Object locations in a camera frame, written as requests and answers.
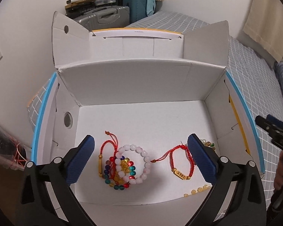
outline teal suitcase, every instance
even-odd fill
[[[123,6],[130,8],[130,24],[147,17],[147,0],[123,0]]]

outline white wall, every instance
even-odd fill
[[[66,0],[2,0],[0,3],[0,126],[30,144],[26,105],[50,78],[54,11]]]
[[[252,0],[165,0],[162,10],[175,11],[207,23],[229,22],[230,35],[243,28]]]

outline circular hole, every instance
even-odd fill
[[[65,113],[64,124],[65,124],[65,127],[69,128],[69,129],[72,127],[73,119],[72,119],[72,116],[69,112]]]
[[[68,28],[68,26],[67,26],[67,25],[65,25],[65,27],[64,27],[64,31],[65,31],[65,33],[66,33],[66,34],[68,33],[69,28]]]

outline human hand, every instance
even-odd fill
[[[280,190],[283,186],[283,151],[279,156],[279,163],[275,174],[274,187],[276,190]]]

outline silver bolt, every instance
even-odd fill
[[[256,166],[256,163],[253,162],[253,161],[250,161],[248,164],[250,164],[251,167],[255,167]]]
[[[61,157],[56,157],[53,162],[56,163],[56,164],[59,164],[60,162],[62,161],[62,158]]]
[[[27,167],[32,167],[32,166],[33,166],[33,162],[32,162],[32,161],[28,162],[28,163],[26,164],[26,166],[27,166]]]
[[[220,158],[220,160],[223,162],[223,163],[228,163],[228,158],[226,158],[225,156],[222,156]]]

